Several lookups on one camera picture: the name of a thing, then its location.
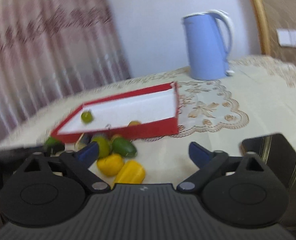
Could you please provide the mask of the yellow pepper piece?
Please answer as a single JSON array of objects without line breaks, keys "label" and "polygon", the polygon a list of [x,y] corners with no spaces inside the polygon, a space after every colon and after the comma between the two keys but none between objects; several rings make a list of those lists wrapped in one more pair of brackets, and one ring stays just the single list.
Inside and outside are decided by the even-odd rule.
[{"label": "yellow pepper piece", "polygon": [[98,170],[106,177],[114,177],[123,168],[125,162],[121,155],[112,153],[96,161]]}]

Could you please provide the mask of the large green tomato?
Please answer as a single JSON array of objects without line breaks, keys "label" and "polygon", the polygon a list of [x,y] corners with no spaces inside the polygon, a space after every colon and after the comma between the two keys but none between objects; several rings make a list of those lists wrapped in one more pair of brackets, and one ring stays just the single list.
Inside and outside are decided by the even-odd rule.
[{"label": "large green tomato", "polygon": [[99,146],[99,158],[105,158],[111,153],[111,145],[106,137],[97,135],[92,137],[91,142],[96,142]]}]

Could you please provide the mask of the green cucumber piece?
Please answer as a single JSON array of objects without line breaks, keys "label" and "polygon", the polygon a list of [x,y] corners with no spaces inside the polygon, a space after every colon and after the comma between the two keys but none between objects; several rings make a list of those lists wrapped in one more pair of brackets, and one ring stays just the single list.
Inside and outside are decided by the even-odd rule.
[{"label": "green cucumber piece", "polygon": [[44,149],[49,154],[55,154],[59,151],[63,151],[65,149],[65,145],[63,142],[53,137],[48,137],[44,143]]}]

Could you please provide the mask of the green avocado-like fruit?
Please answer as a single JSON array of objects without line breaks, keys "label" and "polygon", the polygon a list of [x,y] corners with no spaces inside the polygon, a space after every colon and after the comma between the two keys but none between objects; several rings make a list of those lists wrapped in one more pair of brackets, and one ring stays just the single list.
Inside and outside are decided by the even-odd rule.
[{"label": "green avocado-like fruit", "polygon": [[123,137],[117,137],[113,140],[112,150],[113,152],[128,158],[132,158],[137,155],[137,149],[134,144]]}]

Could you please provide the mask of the small green tomato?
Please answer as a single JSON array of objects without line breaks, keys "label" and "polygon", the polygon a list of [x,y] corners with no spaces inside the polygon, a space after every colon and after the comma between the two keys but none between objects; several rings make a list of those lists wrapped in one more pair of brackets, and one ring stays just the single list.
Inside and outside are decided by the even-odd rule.
[{"label": "small green tomato", "polygon": [[84,124],[90,124],[93,120],[94,120],[94,117],[91,111],[87,110],[81,113],[81,121]]}]

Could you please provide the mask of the yellow pepper piece cut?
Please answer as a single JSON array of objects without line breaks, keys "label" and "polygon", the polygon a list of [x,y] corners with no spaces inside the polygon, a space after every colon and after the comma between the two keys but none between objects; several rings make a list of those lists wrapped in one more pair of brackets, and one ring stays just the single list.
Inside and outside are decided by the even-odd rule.
[{"label": "yellow pepper piece cut", "polygon": [[129,160],[115,177],[113,184],[141,184],[145,179],[145,169],[135,160]]}]

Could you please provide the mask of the brown longan fruit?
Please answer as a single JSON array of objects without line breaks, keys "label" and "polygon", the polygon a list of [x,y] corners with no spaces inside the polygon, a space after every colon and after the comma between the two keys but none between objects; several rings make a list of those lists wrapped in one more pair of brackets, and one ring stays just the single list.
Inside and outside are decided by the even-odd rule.
[{"label": "brown longan fruit", "polygon": [[128,127],[137,126],[137,125],[141,125],[141,122],[139,122],[137,120],[133,120],[133,121],[129,122]]}]

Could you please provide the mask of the longan with stem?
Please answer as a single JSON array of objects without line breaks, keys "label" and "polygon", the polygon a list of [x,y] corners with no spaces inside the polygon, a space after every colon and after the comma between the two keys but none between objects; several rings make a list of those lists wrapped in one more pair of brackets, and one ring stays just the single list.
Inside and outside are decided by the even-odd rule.
[{"label": "longan with stem", "polygon": [[106,135],[109,139],[109,142],[112,143],[115,139],[122,137],[122,135],[118,134],[113,128],[111,124],[107,124],[106,128]]}]

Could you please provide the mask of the black smartphone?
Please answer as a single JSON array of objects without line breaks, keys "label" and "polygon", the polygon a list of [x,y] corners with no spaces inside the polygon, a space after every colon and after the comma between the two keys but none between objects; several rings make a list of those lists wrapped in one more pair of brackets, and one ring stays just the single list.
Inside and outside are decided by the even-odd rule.
[{"label": "black smartphone", "polygon": [[245,139],[244,153],[255,152],[286,187],[290,202],[281,220],[284,227],[296,231],[296,151],[281,133]]}]

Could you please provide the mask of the red shallow tray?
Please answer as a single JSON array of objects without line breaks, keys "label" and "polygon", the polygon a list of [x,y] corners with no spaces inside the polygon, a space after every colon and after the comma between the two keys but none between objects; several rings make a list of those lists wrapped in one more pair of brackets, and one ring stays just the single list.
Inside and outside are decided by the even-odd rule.
[{"label": "red shallow tray", "polygon": [[[63,119],[50,135],[64,143],[77,142],[81,134],[104,133],[107,124],[126,139],[145,139],[179,133],[179,96],[176,82],[164,83],[84,102]],[[91,111],[90,124],[81,121]],[[137,120],[141,125],[128,127]]]}]

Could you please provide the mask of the cream embroidered tablecloth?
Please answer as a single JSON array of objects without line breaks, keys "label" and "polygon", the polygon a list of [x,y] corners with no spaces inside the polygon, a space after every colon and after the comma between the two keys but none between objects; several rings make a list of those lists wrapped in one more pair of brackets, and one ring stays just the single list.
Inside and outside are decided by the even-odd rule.
[{"label": "cream embroidered tablecloth", "polygon": [[176,81],[180,133],[134,142],[146,183],[178,184],[193,174],[197,168],[188,156],[192,141],[239,156],[244,139],[282,133],[296,150],[296,67],[268,56],[249,56],[232,61],[231,68],[234,75],[220,81],[195,81],[188,68],[181,68],[57,100],[15,129],[0,149],[43,142],[83,102]]}]

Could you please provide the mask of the blue electric kettle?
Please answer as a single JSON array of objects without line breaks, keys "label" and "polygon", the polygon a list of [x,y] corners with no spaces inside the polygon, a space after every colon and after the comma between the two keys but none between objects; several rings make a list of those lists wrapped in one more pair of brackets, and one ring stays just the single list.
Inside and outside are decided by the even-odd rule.
[{"label": "blue electric kettle", "polygon": [[228,13],[209,10],[184,16],[190,74],[193,79],[210,81],[231,76],[228,55],[234,39],[234,27]]}]

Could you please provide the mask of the pink patterned curtain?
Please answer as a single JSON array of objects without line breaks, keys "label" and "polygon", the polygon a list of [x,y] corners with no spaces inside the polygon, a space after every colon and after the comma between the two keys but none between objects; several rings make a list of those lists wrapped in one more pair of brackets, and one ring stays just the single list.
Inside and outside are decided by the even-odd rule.
[{"label": "pink patterned curtain", "polygon": [[0,0],[0,141],[53,101],[130,76],[108,0]]}]

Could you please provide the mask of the white wall switch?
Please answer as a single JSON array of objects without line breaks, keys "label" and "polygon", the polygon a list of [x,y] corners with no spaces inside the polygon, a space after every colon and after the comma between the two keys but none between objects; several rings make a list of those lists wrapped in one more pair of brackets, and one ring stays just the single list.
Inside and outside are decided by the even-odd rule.
[{"label": "white wall switch", "polygon": [[277,29],[277,37],[281,47],[296,48],[296,29]]}]

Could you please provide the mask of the gold mirror frame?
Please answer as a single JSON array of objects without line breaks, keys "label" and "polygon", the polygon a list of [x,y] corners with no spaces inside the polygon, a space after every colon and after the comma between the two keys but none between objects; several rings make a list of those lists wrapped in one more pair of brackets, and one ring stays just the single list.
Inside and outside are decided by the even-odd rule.
[{"label": "gold mirror frame", "polygon": [[269,25],[263,0],[250,0],[257,22],[260,49],[263,55],[271,56]]}]

